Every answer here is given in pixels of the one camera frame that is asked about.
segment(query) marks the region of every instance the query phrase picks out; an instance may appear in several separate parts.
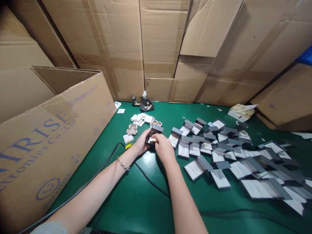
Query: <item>white paper insert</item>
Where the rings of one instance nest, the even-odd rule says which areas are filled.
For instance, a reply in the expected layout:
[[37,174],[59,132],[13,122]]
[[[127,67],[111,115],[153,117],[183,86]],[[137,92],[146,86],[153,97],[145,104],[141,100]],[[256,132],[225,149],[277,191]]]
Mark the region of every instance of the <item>white paper insert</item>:
[[219,189],[231,187],[222,170],[212,170],[211,175]]

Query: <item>paper scrap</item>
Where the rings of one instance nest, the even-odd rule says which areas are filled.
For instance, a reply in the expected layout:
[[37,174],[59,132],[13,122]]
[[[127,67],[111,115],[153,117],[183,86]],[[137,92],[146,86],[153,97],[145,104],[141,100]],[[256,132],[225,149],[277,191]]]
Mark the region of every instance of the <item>paper scrap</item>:
[[115,107],[118,109],[121,106],[120,102],[115,102]]
[[119,110],[117,111],[117,114],[123,114],[124,111],[125,111],[125,109],[119,109]]

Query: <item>yellow tag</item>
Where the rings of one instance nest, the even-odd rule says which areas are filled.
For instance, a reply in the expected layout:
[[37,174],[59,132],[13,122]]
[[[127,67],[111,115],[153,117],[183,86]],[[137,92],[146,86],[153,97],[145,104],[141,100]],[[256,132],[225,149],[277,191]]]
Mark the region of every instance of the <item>yellow tag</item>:
[[128,149],[132,146],[132,143],[130,143],[129,145],[126,145],[125,149]]

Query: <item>chain bracelet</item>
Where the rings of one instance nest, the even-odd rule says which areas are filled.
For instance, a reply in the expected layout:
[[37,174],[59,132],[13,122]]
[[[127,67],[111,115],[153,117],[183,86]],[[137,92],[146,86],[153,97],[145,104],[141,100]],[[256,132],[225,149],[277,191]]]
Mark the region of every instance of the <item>chain bracelet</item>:
[[126,171],[130,171],[130,167],[126,167],[119,159],[119,157],[117,157],[117,160],[119,162],[119,164],[126,170]]

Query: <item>cardboard box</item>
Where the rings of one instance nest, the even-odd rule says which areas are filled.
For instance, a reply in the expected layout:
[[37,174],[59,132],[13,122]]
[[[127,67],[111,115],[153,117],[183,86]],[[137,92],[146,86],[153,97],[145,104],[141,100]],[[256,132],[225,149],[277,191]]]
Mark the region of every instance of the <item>cardboard box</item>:
[[[246,0],[195,101],[245,104],[311,46],[308,0]],[[218,83],[215,97],[209,94]]]
[[193,103],[214,58],[179,56],[170,96],[171,103]]
[[140,0],[146,82],[174,78],[189,4],[190,0]]
[[[26,112],[16,106],[18,115],[0,124],[0,226],[7,233],[46,214],[116,112],[100,71],[26,70],[56,96],[41,97],[40,105],[30,100]],[[16,79],[23,74],[6,72]]]
[[0,71],[28,65],[53,67],[38,43],[3,6],[0,15]]
[[78,68],[41,0],[15,0],[10,9],[54,66]]
[[297,64],[252,99],[252,103],[259,104],[259,118],[271,129],[311,131],[311,76],[311,66]]
[[80,68],[103,71],[114,100],[144,92],[139,1],[43,0]]
[[181,55],[217,57],[244,0],[193,0]]

